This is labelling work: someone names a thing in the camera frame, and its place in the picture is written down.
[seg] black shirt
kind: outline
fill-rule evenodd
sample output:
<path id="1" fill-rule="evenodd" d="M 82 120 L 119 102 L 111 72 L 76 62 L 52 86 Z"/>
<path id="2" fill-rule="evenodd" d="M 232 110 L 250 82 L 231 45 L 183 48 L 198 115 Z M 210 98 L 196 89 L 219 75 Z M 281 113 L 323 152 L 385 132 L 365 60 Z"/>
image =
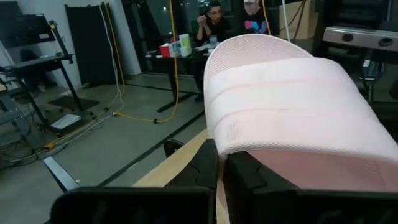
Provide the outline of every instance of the black shirt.
<path id="1" fill-rule="evenodd" d="M 220 22 L 217 23 L 216 25 L 214 25 L 211 22 L 211 19 L 208 18 L 206 23 L 207 23 L 207 25 L 209 26 L 209 28 L 211 30 L 211 34 L 210 35 L 216 35 L 218 42 L 222 42 L 222 41 L 227 39 L 226 31 L 230 30 L 230 26 L 229 26 L 229 23 L 228 23 L 228 21 L 226 19 L 221 18 Z M 195 38 L 195 40 L 196 40 L 197 46 L 202 46 L 206 41 L 209 41 L 209 37 L 206 34 L 205 28 L 203 28 L 203 38 L 202 38 L 202 40 L 198 40 L 196 38 Z"/>
<path id="2" fill-rule="evenodd" d="M 249 16 L 246 12 L 243 15 L 244 29 L 246 32 L 255 34 L 268 34 L 267 22 L 262 9 L 258 10 L 254 15 Z"/>

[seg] man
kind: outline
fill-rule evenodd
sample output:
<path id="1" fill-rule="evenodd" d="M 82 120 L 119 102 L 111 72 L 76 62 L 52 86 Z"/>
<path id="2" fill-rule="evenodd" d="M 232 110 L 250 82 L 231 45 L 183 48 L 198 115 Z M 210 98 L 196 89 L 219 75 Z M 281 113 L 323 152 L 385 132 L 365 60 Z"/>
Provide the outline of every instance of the man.
<path id="1" fill-rule="evenodd" d="M 209 41 L 209 36 L 217 36 L 217 41 L 222 42 L 226 39 L 226 31 L 229 30 L 229 23 L 222 16 L 221 5 L 218 1 L 210 2 L 205 16 L 199 16 L 198 34 L 196 36 L 197 46 Z"/>
<path id="2" fill-rule="evenodd" d="M 268 34 L 268 24 L 264 17 L 264 12 L 260 7 L 260 0 L 243 0 L 244 10 L 243 15 L 244 28 L 246 33 Z"/>

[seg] pink mesh fabric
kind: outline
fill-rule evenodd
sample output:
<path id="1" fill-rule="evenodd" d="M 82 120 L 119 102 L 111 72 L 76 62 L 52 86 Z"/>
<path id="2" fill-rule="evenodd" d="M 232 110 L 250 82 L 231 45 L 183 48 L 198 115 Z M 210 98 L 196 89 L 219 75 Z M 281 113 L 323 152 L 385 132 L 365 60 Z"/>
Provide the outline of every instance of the pink mesh fabric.
<path id="1" fill-rule="evenodd" d="M 221 159 L 248 151 L 308 189 L 398 191 L 397 144 L 333 61 L 268 35 L 229 39 L 207 62 L 205 108 Z"/>

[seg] concrete floor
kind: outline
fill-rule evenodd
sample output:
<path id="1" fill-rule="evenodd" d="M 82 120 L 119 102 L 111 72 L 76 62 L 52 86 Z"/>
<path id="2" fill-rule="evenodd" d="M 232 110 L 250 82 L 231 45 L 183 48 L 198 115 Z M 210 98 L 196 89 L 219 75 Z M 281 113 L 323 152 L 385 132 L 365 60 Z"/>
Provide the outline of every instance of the concrete floor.
<path id="1" fill-rule="evenodd" d="M 137 77 L 130 83 L 170 88 L 165 77 Z M 181 89 L 194 91 L 192 79 L 181 79 Z M 100 112 L 110 102 L 116 89 L 114 85 L 99 86 L 79 92 L 82 98 L 98 100 L 101 103 L 91 108 L 94 113 Z M 37 99 L 39 103 L 58 98 L 53 91 Z M 168 117 L 172 109 L 157 113 L 156 109 L 172 101 L 170 91 L 154 90 L 136 86 L 126 86 L 123 113 L 144 118 Z M 134 121 L 127 118 L 110 118 L 103 127 L 89 131 L 81 138 L 73 141 L 65 150 L 54 158 L 79 181 L 82 186 L 98 185 L 120 168 L 146 152 L 153 145 L 174 132 L 181 125 L 203 111 L 203 104 L 196 103 L 191 97 L 178 106 L 178 110 L 169 123 L 153 124 Z M 174 138 L 187 142 L 205 129 L 205 117 L 195 121 L 187 129 Z M 46 133 L 46 140 L 54 138 Z M 147 158 L 131 167 L 110 186 L 131 186 L 165 159 L 162 148 L 155 150 Z M 57 183 L 45 168 L 42 161 L 24 167 L 16 167 L 0 171 L 0 223 L 43 223 L 49 218 L 49 211 L 54 200 L 62 194 Z"/>

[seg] floor mat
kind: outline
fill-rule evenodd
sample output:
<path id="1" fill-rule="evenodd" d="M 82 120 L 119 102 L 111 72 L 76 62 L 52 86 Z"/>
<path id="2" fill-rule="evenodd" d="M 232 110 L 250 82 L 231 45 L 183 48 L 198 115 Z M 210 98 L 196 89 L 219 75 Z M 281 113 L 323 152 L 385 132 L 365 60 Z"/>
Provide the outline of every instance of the floor mat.
<path id="1" fill-rule="evenodd" d="M 99 101 L 87 100 L 82 98 L 80 98 L 80 102 L 81 106 L 83 107 L 83 110 L 87 110 L 88 108 L 91 108 L 100 103 Z M 79 110 L 79 108 L 75 103 L 75 100 L 71 96 L 63 96 L 61 98 L 48 102 L 48 104 L 70 109 L 72 111 Z"/>

